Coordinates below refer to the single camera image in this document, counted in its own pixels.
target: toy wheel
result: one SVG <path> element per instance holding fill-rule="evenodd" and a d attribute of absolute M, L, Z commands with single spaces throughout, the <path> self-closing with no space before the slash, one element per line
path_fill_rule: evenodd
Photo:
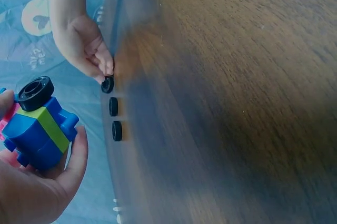
<path fill-rule="evenodd" d="M 112 123 L 112 138 L 114 141 L 121 141 L 122 137 L 122 123 L 116 120 Z"/>
<path fill-rule="evenodd" d="M 18 93 L 18 103 L 22 110 L 31 112 L 44 106 L 54 92 L 54 85 L 47 76 L 37 78 Z"/>
<path fill-rule="evenodd" d="M 118 99 L 115 97 L 111 97 L 109 100 L 109 113 L 110 116 L 118 115 Z"/>
<path fill-rule="evenodd" d="M 115 81 L 113 76 L 105 77 L 104 82 L 101 85 L 102 92 L 109 94 L 114 89 Z"/>

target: finger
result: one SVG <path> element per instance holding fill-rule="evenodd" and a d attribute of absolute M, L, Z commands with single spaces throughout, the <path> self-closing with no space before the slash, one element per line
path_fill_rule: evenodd
<path fill-rule="evenodd" d="M 94 78 L 99 84 L 101 84 L 105 80 L 102 71 L 85 57 L 76 57 L 69 61 L 73 66 L 75 66 L 85 75 Z"/>
<path fill-rule="evenodd" d="M 11 109 L 13 103 L 14 103 L 13 91 L 6 90 L 4 93 L 0 94 L 0 120 Z"/>
<path fill-rule="evenodd" d="M 95 66 L 98 66 L 101 62 L 96 56 L 90 56 L 88 60 Z"/>
<path fill-rule="evenodd" d="M 70 64 L 85 75 L 93 77 L 99 84 L 105 80 L 100 69 L 85 57 L 83 42 L 76 30 L 70 29 L 64 33 L 54 32 L 53 36 L 58 49 Z"/>
<path fill-rule="evenodd" d="M 68 165 L 59 175 L 56 182 L 67 193 L 68 199 L 72 200 L 83 180 L 88 161 L 88 140 L 84 127 L 77 127 L 77 136 L 72 143 L 71 155 Z"/>
<path fill-rule="evenodd" d="M 19 168 L 21 164 L 17 161 L 18 153 L 16 151 L 10 152 L 8 149 L 0 151 L 0 160 L 6 162 L 14 168 Z"/>
<path fill-rule="evenodd" d="M 26 174 L 33 173 L 35 175 L 38 175 L 38 172 L 36 171 L 36 169 L 31 165 L 27 165 L 26 167 L 20 166 L 19 170 Z"/>
<path fill-rule="evenodd" d="M 105 66 L 105 74 L 106 75 L 113 75 L 114 72 L 114 61 L 111 53 L 109 52 L 108 48 L 106 47 L 105 42 L 102 40 L 101 44 L 97 48 L 97 52 L 95 56 L 104 63 Z"/>
<path fill-rule="evenodd" d="M 96 56 L 91 56 L 88 58 L 88 60 L 95 66 L 97 66 L 101 72 L 105 75 L 105 66 L 101 63 L 101 61 Z"/>
<path fill-rule="evenodd" d="M 64 172 L 65 163 L 67 161 L 68 149 L 64 152 L 59 163 L 50 170 L 41 171 L 41 175 L 45 178 L 56 179 L 62 172 Z"/>

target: white cartoon character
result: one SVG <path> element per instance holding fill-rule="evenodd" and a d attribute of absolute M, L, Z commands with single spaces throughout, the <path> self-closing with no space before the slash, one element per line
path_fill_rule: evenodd
<path fill-rule="evenodd" d="M 22 10 L 21 22 L 27 33 L 44 36 L 52 31 L 49 21 L 49 0 L 31 0 Z"/>

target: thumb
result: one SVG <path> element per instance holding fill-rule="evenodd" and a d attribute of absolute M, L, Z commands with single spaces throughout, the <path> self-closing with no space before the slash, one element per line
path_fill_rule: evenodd
<path fill-rule="evenodd" d="M 0 120 L 6 115 L 6 113 L 11 109 L 14 103 L 14 92 L 5 91 L 0 94 Z"/>
<path fill-rule="evenodd" d="M 84 127 L 77 127 L 77 136 L 72 143 L 71 155 L 67 167 L 56 182 L 66 192 L 69 203 L 83 180 L 88 161 L 88 139 Z"/>

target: blue plastic piece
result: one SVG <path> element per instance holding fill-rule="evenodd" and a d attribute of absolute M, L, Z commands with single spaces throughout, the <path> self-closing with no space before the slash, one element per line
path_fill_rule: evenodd
<path fill-rule="evenodd" d="M 77 135 L 75 126 L 78 123 L 79 118 L 76 115 L 62 109 L 55 97 L 51 97 L 45 107 L 48 109 L 49 113 L 52 115 L 55 122 L 59 125 L 68 140 L 72 142 Z"/>
<path fill-rule="evenodd" d="M 75 125 L 79 118 L 62 109 L 55 97 L 44 105 L 69 143 L 75 139 Z M 5 136 L 4 145 L 10 151 L 18 150 L 18 162 L 32 165 L 37 170 L 48 170 L 57 165 L 64 153 L 55 145 L 40 122 L 32 117 L 14 114 L 2 130 Z"/>
<path fill-rule="evenodd" d="M 62 156 L 63 153 L 59 148 L 52 140 L 49 140 L 43 148 L 34 154 L 30 164 L 38 170 L 48 170 L 57 165 Z"/>

